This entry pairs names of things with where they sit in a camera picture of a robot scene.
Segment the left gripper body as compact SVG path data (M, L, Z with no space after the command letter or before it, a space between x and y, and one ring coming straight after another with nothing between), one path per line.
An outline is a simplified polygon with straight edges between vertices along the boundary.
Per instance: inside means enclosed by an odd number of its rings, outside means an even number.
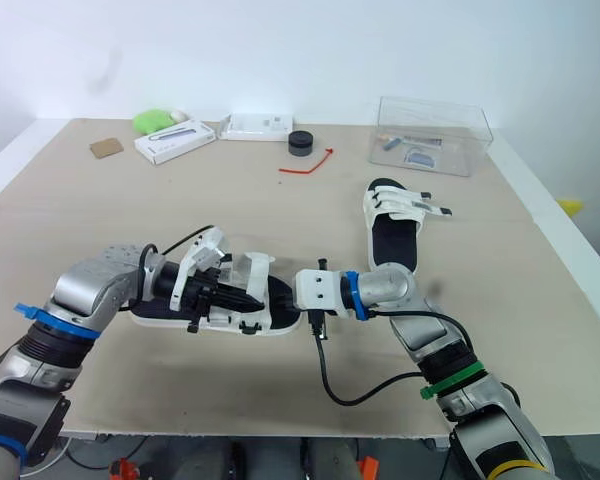
M198 331L200 322L211 308L218 285L218 272L196 272L186 284L182 297L182 310L187 314L188 331Z

